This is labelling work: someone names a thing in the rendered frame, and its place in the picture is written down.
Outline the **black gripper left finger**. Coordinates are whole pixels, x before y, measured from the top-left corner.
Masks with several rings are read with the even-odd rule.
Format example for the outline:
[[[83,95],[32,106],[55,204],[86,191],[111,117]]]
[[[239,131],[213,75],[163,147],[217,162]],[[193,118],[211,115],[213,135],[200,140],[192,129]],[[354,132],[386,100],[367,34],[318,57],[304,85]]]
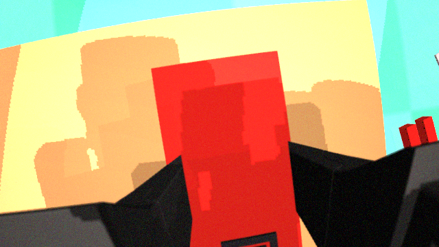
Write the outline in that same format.
[[[0,247],[190,247],[181,154],[116,202],[0,213]]]

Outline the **red rectangular block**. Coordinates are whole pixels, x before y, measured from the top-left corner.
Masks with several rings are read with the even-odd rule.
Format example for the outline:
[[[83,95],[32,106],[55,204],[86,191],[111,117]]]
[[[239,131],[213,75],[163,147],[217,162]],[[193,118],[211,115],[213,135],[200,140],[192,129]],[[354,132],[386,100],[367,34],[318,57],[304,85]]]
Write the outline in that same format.
[[[166,164],[181,154],[190,247],[302,247],[278,51],[151,69]]]

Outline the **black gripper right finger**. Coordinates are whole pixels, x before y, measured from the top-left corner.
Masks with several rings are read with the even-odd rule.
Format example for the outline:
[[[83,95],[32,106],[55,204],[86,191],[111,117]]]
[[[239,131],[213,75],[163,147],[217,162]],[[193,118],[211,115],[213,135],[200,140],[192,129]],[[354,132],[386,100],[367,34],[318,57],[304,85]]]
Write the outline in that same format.
[[[296,212],[316,247],[401,247],[439,140],[371,160],[287,142]]]

